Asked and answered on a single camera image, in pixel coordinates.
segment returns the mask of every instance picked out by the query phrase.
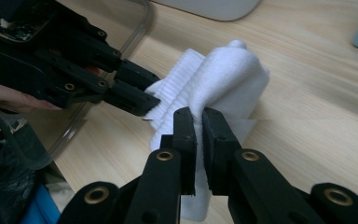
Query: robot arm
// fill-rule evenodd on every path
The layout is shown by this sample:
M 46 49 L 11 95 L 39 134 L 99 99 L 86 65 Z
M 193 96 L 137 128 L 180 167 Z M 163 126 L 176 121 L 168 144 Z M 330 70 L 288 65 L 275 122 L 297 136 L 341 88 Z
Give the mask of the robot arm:
M 158 77 L 121 59 L 106 32 L 60 3 L 0 0 L 0 84 L 66 108 L 106 101 L 136 116 L 159 103 L 144 93 Z M 85 69 L 117 71 L 113 85 Z

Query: wooden table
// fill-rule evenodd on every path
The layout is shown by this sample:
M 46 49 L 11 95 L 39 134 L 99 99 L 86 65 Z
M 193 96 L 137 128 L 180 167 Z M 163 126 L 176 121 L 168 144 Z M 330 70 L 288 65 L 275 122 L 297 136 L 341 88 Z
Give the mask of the wooden table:
M 132 61 L 164 77 L 186 49 L 207 54 L 245 40 L 270 70 L 270 82 L 243 146 L 266 154 L 300 189 L 333 182 L 358 194 L 358 49 L 351 44 L 358 0 L 262 0 L 237 21 L 154 9 Z M 123 186 L 140 175 L 154 134 L 147 121 L 107 104 L 94 106 L 86 119 L 55 160 L 72 188 L 94 181 Z M 226 203 L 213 197 L 204 223 L 231 223 Z

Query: transparent plastic tray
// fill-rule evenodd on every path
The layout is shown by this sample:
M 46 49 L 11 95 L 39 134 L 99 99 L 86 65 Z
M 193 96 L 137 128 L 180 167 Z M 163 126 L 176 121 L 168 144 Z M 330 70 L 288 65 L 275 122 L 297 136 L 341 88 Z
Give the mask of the transparent plastic tray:
M 107 32 L 108 44 L 127 58 L 151 23 L 147 0 L 59 0 L 89 23 Z M 103 74 L 107 80 L 113 74 Z M 0 129 L 23 163 L 40 169 L 52 162 L 84 124 L 92 104 L 60 111 L 37 110 L 26 115 L 0 115 Z

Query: blue object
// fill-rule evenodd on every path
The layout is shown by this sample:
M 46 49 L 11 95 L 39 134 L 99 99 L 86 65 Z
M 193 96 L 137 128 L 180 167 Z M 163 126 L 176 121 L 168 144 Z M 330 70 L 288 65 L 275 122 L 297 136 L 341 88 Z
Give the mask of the blue object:
M 59 217 L 60 211 L 48 190 L 39 185 L 19 224 L 56 224 Z

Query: folded white fabric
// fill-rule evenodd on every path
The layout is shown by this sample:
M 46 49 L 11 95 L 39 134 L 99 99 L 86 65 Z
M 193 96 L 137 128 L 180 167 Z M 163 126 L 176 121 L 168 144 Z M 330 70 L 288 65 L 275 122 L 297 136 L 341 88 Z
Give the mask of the folded white fabric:
M 205 219 L 211 193 L 203 167 L 202 111 L 223 113 L 238 140 L 244 141 L 255 124 L 249 120 L 269 81 L 269 71 L 243 41 L 233 40 L 207 57 L 188 49 L 172 71 L 146 92 L 161 100 L 146 116 L 156 134 L 150 142 L 158 149 L 162 134 L 173 133 L 173 112 L 189 106 L 197 136 L 196 196 L 182 196 L 182 218 Z

